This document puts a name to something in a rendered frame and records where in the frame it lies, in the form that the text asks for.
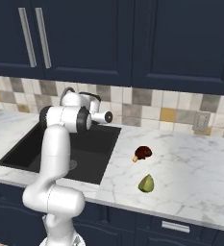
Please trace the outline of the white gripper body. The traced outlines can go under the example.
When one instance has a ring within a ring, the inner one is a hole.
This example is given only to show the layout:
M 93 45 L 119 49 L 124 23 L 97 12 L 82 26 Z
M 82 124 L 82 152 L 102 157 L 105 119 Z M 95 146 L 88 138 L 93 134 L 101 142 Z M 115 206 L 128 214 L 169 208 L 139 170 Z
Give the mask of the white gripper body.
M 92 94 L 89 92 L 81 92 L 81 96 L 85 97 L 88 100 L 88 109 L 90 112 L 99 112 L 101 98 L 99 95 Z

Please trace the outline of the grey sink faucet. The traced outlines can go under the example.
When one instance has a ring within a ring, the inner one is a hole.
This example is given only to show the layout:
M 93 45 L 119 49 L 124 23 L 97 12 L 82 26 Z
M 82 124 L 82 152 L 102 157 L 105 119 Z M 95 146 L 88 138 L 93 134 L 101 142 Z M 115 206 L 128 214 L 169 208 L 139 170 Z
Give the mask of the grey sink faucet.
M 64 97 L 64 95 L 65 95 L 68 91 L 70 91 L 70 92 L 75 92 L 75 90 L 74 90 L 73 87 L 70 87 L 70 86 L 69 86 L 69 87 L 65 88 L 65 89 L 63 90 L 63 92 L 62 92 L 61 100 L 62 100 L 62 98 Z

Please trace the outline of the black sink basin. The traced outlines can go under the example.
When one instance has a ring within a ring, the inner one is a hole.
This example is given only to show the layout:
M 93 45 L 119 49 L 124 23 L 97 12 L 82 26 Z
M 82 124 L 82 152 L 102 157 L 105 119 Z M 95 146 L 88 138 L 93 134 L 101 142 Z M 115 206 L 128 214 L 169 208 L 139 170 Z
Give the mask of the black sink basin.
M 71 160 L 77 166 L 66 179 L 99 185 L 112 155 L 121 129 L 92 125 L 84 134 L 71 134 Z M 39 172 L 43 130 L 39 124 L 26 134 L 2 159 L 0 165 L 30 172 Z

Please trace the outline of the yellow-green lemon wedge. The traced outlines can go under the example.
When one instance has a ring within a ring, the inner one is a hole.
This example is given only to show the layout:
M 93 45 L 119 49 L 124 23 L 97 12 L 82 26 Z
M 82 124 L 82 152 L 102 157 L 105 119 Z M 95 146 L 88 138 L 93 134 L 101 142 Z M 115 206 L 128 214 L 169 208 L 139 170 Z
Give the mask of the yellow-green lemon wedge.
M 138 189 L 142 192 L 151 192 L 154 189 L 154 180 L 150 174 L 140 181 Z

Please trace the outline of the navy upper cupboard door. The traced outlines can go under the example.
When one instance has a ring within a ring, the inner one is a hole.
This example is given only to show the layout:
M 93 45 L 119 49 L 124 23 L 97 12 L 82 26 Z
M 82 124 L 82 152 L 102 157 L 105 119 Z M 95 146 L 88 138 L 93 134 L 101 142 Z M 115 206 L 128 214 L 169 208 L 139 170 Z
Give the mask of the navy upper cupboard door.
M 224 0 L 136 0 L 132 86 L 224 95 Z
M 42 8 L 51 68 L 48 80 L 129 86 L 134 0 L 32 0 Z
M 31 67 L 18 14 L 25 8 L 35 50 L 37 66 Z M 0 76 L 42 79 L 43 63 L 30 0 L 0 0 Z

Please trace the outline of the navy cupboard door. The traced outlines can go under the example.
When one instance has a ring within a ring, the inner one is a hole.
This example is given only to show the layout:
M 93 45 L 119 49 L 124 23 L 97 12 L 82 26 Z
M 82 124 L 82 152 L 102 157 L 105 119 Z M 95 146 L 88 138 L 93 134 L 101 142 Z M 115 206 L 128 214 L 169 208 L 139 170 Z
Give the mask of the navy cupboard door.
M 46 237 L 43 213 L 23 205 L 23 191 L 23 187 L 0 184 L 0 225 L 9 246 L 39 246 Z
M 132 86 L 224 95 L 224 0 L 136 0 Z
M 86 246 L 135 246 L 136 220 L 133 211 L 86 202 L 73 224 Z
M 51 68 L 48 80 L 129 86 L 134 0 L 32 0 L 42 8 Z
M 35 50 L 37 66 L 31 67 L 18 14 L 25 8 Z M 42 79 L 43 63 L 30 0 L 0 0 L 0 76 Z

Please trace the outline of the brown mushroom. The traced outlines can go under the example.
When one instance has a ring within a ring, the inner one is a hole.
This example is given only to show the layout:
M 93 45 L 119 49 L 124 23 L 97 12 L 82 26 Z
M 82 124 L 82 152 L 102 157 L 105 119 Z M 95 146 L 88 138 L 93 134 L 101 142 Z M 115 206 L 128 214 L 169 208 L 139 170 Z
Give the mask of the brown mushroom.
M 133 162 L 138 160 L 145 160 L 148 157 L 152 156 L 152 151 L 148 146 L 139 146 L 134 154 Z

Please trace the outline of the navy lower cupboard door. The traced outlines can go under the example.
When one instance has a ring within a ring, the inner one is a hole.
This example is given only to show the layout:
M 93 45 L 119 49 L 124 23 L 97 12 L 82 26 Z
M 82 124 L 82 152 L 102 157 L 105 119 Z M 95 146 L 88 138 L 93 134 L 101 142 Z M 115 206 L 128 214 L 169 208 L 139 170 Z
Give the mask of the navy lower cupboard door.
M 135 246 L 136 220 L 133 211 L 86 202 L 73 224 L 86 246 Z
M 23 191 L 23 187 L 0 184 L 0 225 L 9 246 L 39 246 L 46 237 L 43 213 L 23 205 Z

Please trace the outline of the navy drawer front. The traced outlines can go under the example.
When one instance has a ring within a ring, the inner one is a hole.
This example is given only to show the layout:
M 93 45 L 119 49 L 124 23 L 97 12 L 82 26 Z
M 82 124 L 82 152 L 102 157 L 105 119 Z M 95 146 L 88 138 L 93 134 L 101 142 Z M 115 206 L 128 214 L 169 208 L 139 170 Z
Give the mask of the navy drawer front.
M 162 227 L 162 221 L 190 227 L 182 233 Z M 212 246 L 217 230 L 139 213 L 136 225 L 136 246 Z

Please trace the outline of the grey wall outlet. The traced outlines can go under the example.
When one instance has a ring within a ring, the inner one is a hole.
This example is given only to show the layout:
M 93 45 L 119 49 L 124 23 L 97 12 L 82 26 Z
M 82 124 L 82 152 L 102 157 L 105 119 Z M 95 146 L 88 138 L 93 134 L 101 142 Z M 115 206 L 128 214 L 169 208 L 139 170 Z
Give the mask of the grey wall outlet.
M 192 125 L 193 131 L 205 132 L 208 129 L 211 114 L 205 111 L 198 111 L 195 113 Z

